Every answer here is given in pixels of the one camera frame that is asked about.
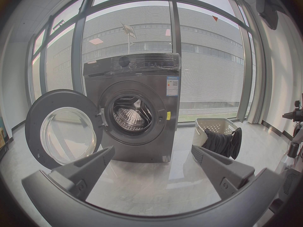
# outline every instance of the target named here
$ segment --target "grass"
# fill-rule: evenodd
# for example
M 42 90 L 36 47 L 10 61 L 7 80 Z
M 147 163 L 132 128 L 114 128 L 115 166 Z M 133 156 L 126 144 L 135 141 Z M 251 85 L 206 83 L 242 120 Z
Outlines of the grass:
M 179 115 L 178 122 L 195 121 L 197 118 L 235 118 L 237 113 Z

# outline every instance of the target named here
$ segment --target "ceiling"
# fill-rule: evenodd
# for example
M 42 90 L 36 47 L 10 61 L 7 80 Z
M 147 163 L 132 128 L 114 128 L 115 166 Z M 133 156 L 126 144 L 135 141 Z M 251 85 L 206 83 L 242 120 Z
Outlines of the ceiling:
M 14 25 L 10 42 L 28 42 L 34 33 L 37 33 L 47 22 L 50 15 L 71 0 L 22 0 L 9 18 L 0 40 Z M 245 0 L 254 7 L 255 0 Z

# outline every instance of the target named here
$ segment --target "sticker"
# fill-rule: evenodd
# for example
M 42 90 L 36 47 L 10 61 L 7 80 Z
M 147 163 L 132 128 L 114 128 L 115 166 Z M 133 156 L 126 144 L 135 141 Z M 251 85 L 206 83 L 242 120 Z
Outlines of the sticker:
M 170 120 L 170 115 L 171 115 L 171 113 L 170 113 L 170 112 L 167 112 L 166 120 Z
M 230 125 L 228 125 L 229 129 L 232 131 L 235 131 L 235 129 L 233 127 L 231 127 Z
M 179 77 L 167 77 L 166 96 L 178 96 Z

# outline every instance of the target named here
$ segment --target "light pole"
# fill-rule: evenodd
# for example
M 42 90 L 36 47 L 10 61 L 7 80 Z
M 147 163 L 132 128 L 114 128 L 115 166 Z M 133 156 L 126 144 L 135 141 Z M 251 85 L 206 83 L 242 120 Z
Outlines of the light pole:
M 126 24 L 121 23 L 123 26 L 124 32 L 128 35 L 128 54 L 130 54 L 130 37 L 132 36 L 134 39 L 136 38 L 136 35 L 134 33 L 134 29 L 131 26 L 128 26 Z

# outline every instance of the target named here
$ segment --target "yellow label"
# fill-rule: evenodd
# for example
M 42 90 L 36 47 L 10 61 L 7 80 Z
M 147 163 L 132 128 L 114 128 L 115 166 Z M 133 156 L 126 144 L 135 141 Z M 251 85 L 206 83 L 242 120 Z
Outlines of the yellow label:
M 170 112 L 167 112 L 167 117 L 166 117 L 166 120 L 170 120 Z

